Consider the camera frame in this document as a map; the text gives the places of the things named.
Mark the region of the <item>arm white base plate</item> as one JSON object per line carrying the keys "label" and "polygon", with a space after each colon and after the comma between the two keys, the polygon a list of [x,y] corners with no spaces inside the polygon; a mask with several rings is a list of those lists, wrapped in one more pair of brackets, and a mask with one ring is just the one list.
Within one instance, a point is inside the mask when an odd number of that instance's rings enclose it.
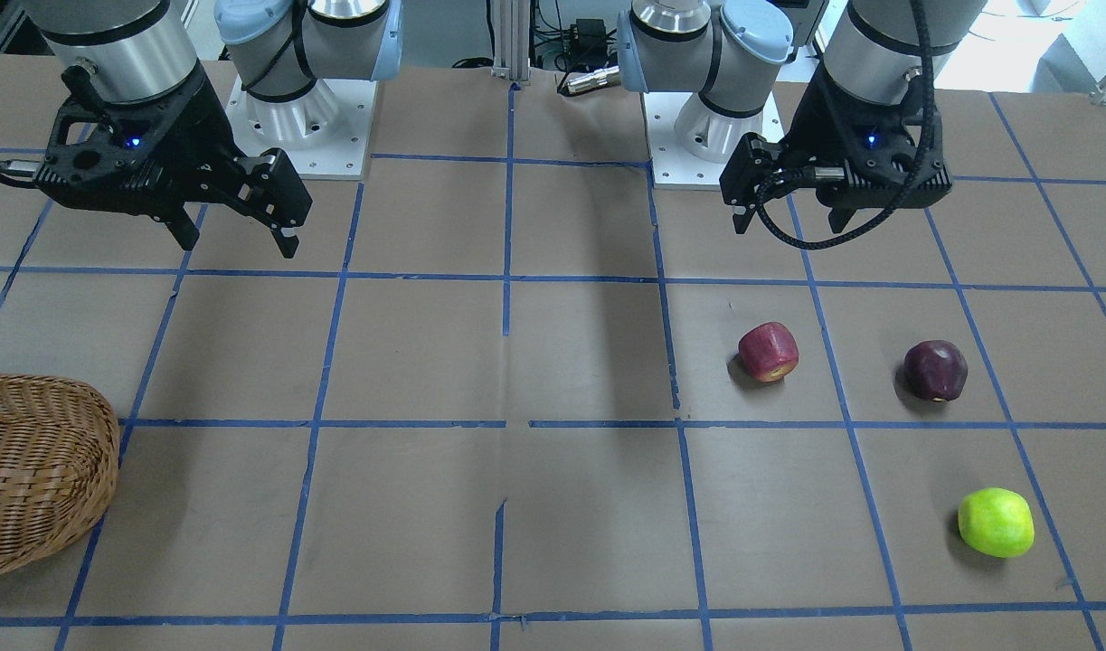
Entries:
{"label": "arm white base plate", "polygon": [[648,92],[641,96],[653,182],[659,188],[717,191],[732,153],[748,133],[776,143],[784,136],[776,99],[770,94],[758,114],[726,117],[693,92]]}
{"label": "arm white base plate", "polygon": [[237,88],[225,112],[243,153],[276,147],[305,180],[361,181],[378,90],[368,80],[317,80],[301,98],[272,103]]}

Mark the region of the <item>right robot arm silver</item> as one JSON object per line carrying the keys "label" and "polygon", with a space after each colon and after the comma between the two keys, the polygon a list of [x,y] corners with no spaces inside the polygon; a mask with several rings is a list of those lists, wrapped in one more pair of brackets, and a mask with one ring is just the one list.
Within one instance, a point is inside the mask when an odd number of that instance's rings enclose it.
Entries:
{"label": "right robot arm silver", "polygon": [[313,199],[293,151],[345,140],[334,80],[395,78],[400,1],[218,1],[213,21],[243,101],[223,111],[169,1],[27,1],[67,99],[39,161],[0,160],[0,183],[54,202],[148,217],[184,250],[188,203],[221,203],[296,255]]}

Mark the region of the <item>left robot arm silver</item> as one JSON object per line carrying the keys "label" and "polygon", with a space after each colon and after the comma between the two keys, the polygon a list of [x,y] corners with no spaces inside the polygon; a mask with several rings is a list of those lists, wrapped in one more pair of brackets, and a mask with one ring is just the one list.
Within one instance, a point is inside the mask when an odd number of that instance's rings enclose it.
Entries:
{"label": "left robot arm silver", "polygon": [[616,59],[624,88],[688,95],[676,134],[723,165],[718,183],[737,233],[760,220],[789,246],[828,249],[952,190],[933,78],[983,8],[849,1],[778,141],[747,124],[795,50],[779,6],[634,1]]}

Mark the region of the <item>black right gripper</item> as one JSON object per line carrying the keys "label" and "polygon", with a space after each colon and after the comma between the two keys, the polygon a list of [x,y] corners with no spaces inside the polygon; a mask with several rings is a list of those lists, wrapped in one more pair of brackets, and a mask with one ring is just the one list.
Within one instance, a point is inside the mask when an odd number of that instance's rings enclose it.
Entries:
{"label": "black right gripper", "polygon": [[313,199],[284,149],[246,156],[201,63],[152,99],[100,95],[86,63],[61,72],[69,91],[40,160],[0,160],[0,183],[34,189],[69,209],[152,217],[182,251],[200,228],[185,203],[222,203],[268,228],[279,254],[298,254]]}

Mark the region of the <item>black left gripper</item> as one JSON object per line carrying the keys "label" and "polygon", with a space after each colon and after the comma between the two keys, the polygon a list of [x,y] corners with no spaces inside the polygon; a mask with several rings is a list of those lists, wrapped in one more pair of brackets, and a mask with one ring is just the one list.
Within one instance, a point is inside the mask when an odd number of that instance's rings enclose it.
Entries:
{"label": "black left gripper", "polygon": [[908,174],[911,192],[904,209],[925,209],[953,189],[941,145],[941,114],[932,104],[924,114],[924,75],[908,82],[905,98],[880,106],[855,98],[818,69],[799,103],[787,135],[770,141],[744,133],[721,172],[723,202],[731,207],[737,234],[766,212],[770,198],[760,186],[776,170],[773,192],[814,188],[830,207],[831,233],[847,233],[860,209],[884,209],[902,190]]}

